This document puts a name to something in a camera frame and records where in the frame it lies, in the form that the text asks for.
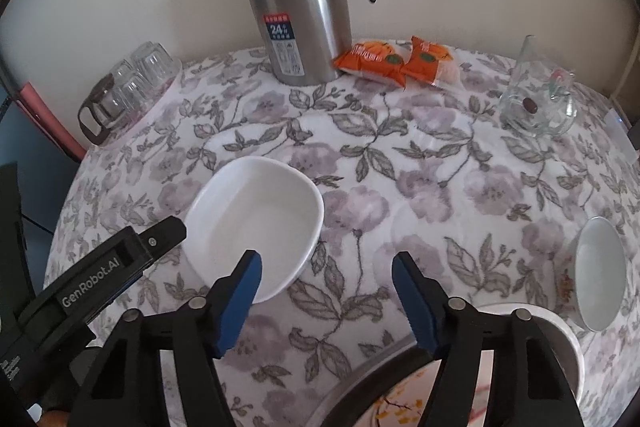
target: clear glass pitcher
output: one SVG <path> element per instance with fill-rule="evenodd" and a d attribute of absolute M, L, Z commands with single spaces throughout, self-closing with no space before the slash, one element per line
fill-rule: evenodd
<path fill-rule="evenodd" d="M 500 117 L 529 136 L 565 133 L 577 115 L 571 95 L 575 75 L 560 66 L 554 55 L 528 35 L 500 97 Z"/>

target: blue gripper pad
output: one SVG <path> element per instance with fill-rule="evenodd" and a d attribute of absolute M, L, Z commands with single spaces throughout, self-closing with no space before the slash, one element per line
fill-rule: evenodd
<path fill-rule="evenodd" d="M 391 277 L 418 346 L 433 355 L 438 349 L 436 320 L 414 279 L 414 277 L 422 278 L 422 274 L 415 266 L 414 260 L 408 254 L 407 257 L 408 261 L 402 257 L 402 254 L 397 254 L 394 257 L 391 265 Z M 413 276 L 410 268 L 406 265 L 407 262 L 411 262 L 415 267 L 415 270 L 411 270 L 414 272 Z"/>
<path fill-rule="evenodd" d="M 249 256 L 250 260 L 244 269 L 242 275 L 236 274 L 241 267 L 245 257 Z M 260 280 L 262 279 L 262 259 L 260 254 L 254 250 L 244 252 L 242 259 L 238 262 L 236 269 L 230 275 L 234 277 L 240 275 L 240 279 L 236 284 L 236 288 L 227 301 L 225 310 L 220 315 L 220 336 L 216 347 L 222 357 L 227 349 L 233 347 L 240 335 L 242 325 L 249 314 L 249 308 L 254 302 L 255 293 L 258 291 Z"/>

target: tablecloth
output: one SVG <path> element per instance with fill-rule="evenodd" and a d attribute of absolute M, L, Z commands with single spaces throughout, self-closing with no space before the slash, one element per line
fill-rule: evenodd
<path fill-rule="evenodd" d="M 407 42 L 400 45 L 409 46 Z M 326 85 L 278 83 L 263 48 L 187 64 L 148 124 L 92 148 L 54 234 L 47 283 L 121 228 L 184 217 L 226 163 L 284 161 L 320 188 L 320 241 L 284 293 L 252 307 L 216 367 L 238 425 L 303 425 L 355 367 L 410 333 L 390 280 L 408 250 L 450 295 L 479 306 L 529 302 L 561 314 L 572 291 L 562 253 L 588 217 L 616 226 L 628 259 L 618 317 L 602 333 L 575 328 L 586 359 L 587 426 L 612 425 L 640 383 L 640 178 L 603 129 L 609 104 L 575 86 L 564 136 L 531 139 L 500 123 L 513 61 L 451 49 L 463 90 L 394 89 L 345 75 Z M 180 248 L 92 323 L 103 342 L 125 309 L 175 310 L 207 287 Z M 170 357 L 168 410 L 184 418 Z"/>

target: orange snack package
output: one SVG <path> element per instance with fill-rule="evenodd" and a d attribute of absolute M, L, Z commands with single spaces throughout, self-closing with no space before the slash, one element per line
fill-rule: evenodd
<path fill-rule="evenodd" d="M 438 87 L 460 83 L 460 68 L 446 46 L 416 36 L 411 37 L 411 42 L 414 45 L 411 58 L 402 67 L 402 73 Z"/>
<path fill-rule="evenodd" d="M 391 79 L 404 87 L 406 79 L 401 70 L 408 54 L 404 48 L 390 42 L 359 41 L 336 58 L 334 66 L 346 73 L 377 82 Z"/>

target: metal bolt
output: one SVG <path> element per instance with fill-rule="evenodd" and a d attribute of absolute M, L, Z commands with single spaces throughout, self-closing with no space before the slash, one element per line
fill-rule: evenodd
<path fill-rule="evenodd" d="M 516 317 L 521 321 L 530 321 L 531 320 L 531 312 L 524 308 L 518 308 L 516 310 Z"/>
<path fill-rule="evenodd" d="M 191 308 L 192 310 L 199 310 L 200 308 L 204 308 L 206 304 L 207 304 L 207 299 L 204 297 L 198 296 L 198 297 L 194 297 L 189 301 L 189 308 Z"/>
<path fill-rule="evenodd" d="M 460 297 L 452 297 L 449 299 L 449 308 L 452 310 L 463 310 L 465 309 L 466 302 L 463 301 Z"/>
<path fill-rule="evenodd" d="M 126 322 L 133 322 L 134 320 L 136 320 L 136 318 L 138 318 L 140 316 L 140 310 L 137 308 L 131 308 L 127 311 L 125 311 L 122 314 L 122 318 L 126 321 Z"/>

